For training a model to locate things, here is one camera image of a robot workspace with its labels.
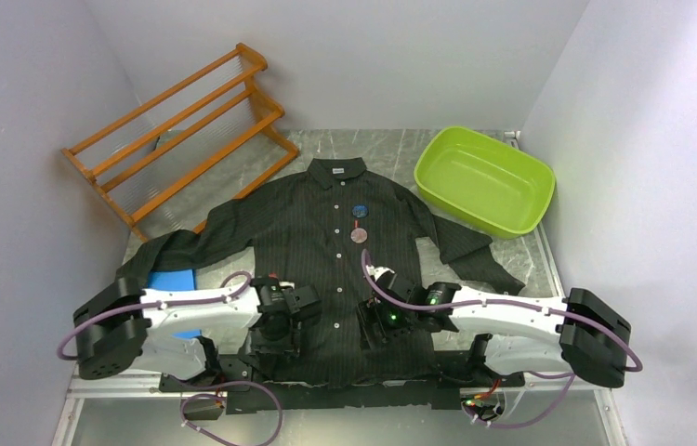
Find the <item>black pinstriped shirt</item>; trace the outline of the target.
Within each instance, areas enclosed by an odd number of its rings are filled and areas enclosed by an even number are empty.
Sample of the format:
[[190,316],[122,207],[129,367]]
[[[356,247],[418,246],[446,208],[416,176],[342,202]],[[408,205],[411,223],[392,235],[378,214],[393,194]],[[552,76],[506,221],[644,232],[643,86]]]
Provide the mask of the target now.
[[[352,207],[369,214],[355,218]],[[350,239],[354,228],[365,243]],[[517,295],[523,283],[497,263],[489,236],[431,213],[402,185],[371,172],[360,158],[315,159],[300,173],[264,184],[246,197],[213,208],[200,232],[177,230],[142,244],[118,277],[146,280],[153,271],[202,269],[252,248],[255,272],[313,286],[321,320],[302,337],[300,355],[263,373],[275,382],[346,387],[433,374],[429,334],[364,350],[355,309],[370,294],[361,253],[407,279],[420,277],[416,242],[429,238],[461,279]]]

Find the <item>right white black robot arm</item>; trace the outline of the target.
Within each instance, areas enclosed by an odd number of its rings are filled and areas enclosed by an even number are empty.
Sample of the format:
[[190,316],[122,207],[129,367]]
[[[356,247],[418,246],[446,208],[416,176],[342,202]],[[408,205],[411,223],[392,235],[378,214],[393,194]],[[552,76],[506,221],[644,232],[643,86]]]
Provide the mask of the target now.
[[382,267],[362,273],[372,290],[357,308],[365,349],[416,334],[464,335],[472,342],[467,377],[479,386],[528,373],[573,374],[597,387],[620,388],[626,373],[641,369],[629,346],[629,323],[588,290],[527,298],[452,282],[424,287]]

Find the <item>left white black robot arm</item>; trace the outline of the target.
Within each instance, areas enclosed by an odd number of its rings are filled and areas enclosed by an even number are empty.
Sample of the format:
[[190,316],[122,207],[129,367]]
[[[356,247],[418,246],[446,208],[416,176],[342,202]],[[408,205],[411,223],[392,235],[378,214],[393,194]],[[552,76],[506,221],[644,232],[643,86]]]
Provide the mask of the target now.
[[231,276],[241,282],[191,291],[120,278],[74,312],[57,354],[75,361],[84,380],[137,369],[199,390],[296,359],[304,332],[322,316],[317,291],[247,271]]

